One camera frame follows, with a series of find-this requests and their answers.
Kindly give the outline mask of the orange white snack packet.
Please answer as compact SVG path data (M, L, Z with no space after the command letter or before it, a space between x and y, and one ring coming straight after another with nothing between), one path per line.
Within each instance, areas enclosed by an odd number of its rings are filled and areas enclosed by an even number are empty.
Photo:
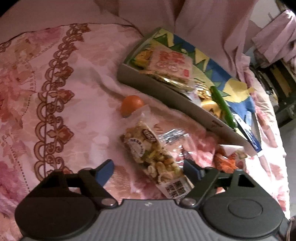
M213 163L219 171L231 174L235 170L246 171L247 157L243 146L219 144L216 146Z

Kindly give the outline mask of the mixed nuts bar packet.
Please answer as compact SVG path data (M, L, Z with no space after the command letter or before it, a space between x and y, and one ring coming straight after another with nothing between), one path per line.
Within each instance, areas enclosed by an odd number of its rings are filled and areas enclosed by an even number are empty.
M160 192L180 202L193 185L184 174L182 164L166 147L165 139L152 130L157 122L150 107L145 105L124 119L120 140Z

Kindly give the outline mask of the green sausage stick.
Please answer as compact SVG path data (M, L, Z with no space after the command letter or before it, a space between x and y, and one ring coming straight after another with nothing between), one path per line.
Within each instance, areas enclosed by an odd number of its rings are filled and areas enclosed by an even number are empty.
M238 127L237 121L234 118L229 106L224 101L223 97L219 93L218 89L215 86L210 87L211 97L214 102L216 102L221 109L223 119L225 123L232 129Z

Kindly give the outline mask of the blue white snack packet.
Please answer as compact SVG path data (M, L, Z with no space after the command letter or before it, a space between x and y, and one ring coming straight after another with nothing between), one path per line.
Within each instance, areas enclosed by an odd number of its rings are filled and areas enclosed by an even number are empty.
M241 133L246 137L248 142L252 145L256 153L262 151L261 144L259 143L256 136L251 131L251 127L244 122L244 120L236 113L233 113L234 118L238 123L238 128Z

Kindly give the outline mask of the rice cracker pack red letters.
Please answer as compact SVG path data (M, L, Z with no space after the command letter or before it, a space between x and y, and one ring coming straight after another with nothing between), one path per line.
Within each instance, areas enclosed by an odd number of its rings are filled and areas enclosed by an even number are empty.
M154 47L146 70L187 86L194 85L191 57L165 46Z

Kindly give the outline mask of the silver foil seaweed packet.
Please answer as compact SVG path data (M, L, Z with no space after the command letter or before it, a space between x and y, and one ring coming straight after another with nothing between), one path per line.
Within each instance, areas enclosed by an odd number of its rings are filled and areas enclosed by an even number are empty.
M165 145L172 145L176 141L187 138L190 135L180 128L174 128L168 132L158 135L159 140Z

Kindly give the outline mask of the yellow wrapped snack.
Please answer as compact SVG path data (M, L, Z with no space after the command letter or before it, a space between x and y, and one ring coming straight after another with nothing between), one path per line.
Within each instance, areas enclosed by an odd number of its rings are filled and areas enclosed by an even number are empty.
M221 117L221 109L219 108L218 104L210 99L204 99L201 102L201 108L210 112L213 116L220 119Z

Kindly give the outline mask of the orange tangerine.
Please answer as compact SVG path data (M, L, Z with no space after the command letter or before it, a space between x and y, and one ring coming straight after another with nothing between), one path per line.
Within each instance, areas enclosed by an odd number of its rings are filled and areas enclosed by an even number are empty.
M144 101L139 96L129 95L122 101L120 113L122 117L126 118L144 105Z

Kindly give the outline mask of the gold foil snack packet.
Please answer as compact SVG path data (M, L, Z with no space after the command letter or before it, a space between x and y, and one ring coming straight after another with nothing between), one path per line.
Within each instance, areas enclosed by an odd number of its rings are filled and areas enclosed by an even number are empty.
M148 70L140 70L140 74L145 74L163 84L165 84L167 87L171 88L172 90L175 90L176 92L186 96L188 99L193 100L194 98L201 98L203 99L212 99L210 89L200 83L193 81L193 86L190 86L189 84L182 83L177 80L173 80L166 76L161 76L157 73L153 73L152 71Z

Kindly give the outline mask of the pink floral bedsheet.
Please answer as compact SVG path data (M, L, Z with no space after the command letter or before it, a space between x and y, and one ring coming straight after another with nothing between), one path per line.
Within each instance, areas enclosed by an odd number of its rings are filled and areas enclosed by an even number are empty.
M122 101L139 96L158 122L190 136L166 145L215 168L216 146L232 145L160 100L118 81L119 66L143 39L120 24L70 24L1 44L1 240L293 240L284 159L260 140L246 171L220 175L200 207L166 198L120 140ZM273 116L254 79L257 123ZM104 189L117 207L81 194L78 172L114 162Z

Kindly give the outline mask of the grey tray with painted paper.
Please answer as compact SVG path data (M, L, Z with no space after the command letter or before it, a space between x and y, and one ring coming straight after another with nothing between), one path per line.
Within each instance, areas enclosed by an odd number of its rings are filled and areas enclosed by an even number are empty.
M157 28L145 36L119 66L117 78L243 146L248 155L261 152L251 88L174 33Z

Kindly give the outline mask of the dark wooden desk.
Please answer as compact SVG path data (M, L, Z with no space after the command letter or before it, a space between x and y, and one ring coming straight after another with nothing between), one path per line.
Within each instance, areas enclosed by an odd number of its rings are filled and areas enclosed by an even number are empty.
M278 60L266 68L258 64L250 65L251 71L266 93L274 98L273 108L278 126L295 119L295 73L283 60Z

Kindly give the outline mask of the pink curtain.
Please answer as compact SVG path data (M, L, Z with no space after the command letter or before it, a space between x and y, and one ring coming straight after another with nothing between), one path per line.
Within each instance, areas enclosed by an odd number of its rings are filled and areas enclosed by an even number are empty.
M132 25L146 35L163 27L243 79L243 48L256 1L18 1L1 17L1 41L73 23Z

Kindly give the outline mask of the short purple window curtain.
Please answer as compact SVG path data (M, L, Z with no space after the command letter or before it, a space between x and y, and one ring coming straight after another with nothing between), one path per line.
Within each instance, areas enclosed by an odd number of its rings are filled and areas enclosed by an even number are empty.
M282 59L295 60L295 14L286 10L252 38L254 56L262 68Z

